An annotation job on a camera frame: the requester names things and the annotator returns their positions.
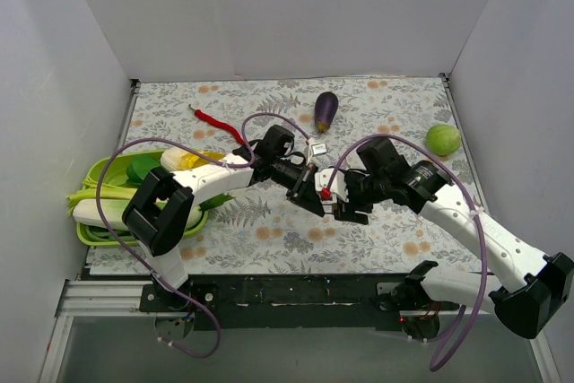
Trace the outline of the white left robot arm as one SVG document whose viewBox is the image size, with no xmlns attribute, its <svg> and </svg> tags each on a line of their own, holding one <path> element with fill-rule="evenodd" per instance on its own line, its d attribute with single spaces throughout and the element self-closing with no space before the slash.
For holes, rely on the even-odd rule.
<svg viewBox="0 0 574 383">
<path fill-rule="evenodd" d="M 320 217 L 324 206 L 315 189 L 313 165 L 285 160 L 294 134 L 271 126 L 255 145 L 255 161 L 248 164 L 247 146 L 241 146 L 215 164 L 168 172 L 151 170 L 122 214 L 122 221 L 146 251 L 153 277 L 161 286 L 160 300 L 173 311 L 184 309 L 191 294 L 178 243 L 192 209 L 236 189 L 271 179 L 285 187 L 292 203 Z"/>
</svg>

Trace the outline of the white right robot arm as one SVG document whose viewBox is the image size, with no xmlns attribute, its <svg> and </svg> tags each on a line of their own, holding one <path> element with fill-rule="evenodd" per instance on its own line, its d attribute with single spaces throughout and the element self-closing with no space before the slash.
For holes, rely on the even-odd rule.
<svg viewBox="0 0 574 383">
<path fill-rule="evenodd" d="M 534 339 L 568 299 L 573 261 L 550 256 L 503 228 L 474 204 L 447 168 L 430 160 L 408 164 L 394 137 L 372 135 L 352 146 L 364 169 L 338 167 L 316 176 L 316 190 L 339 221 L 368 220 L 372 205 L 390 200 L 409 208 L 456 239 L 481 261 L 478 274 L 443 273 L 434 261 L 416 266 L 390 292 L 387 309 L 426 309 L 452 302 L 494 314 L 511 332 Z"/>
</svg>

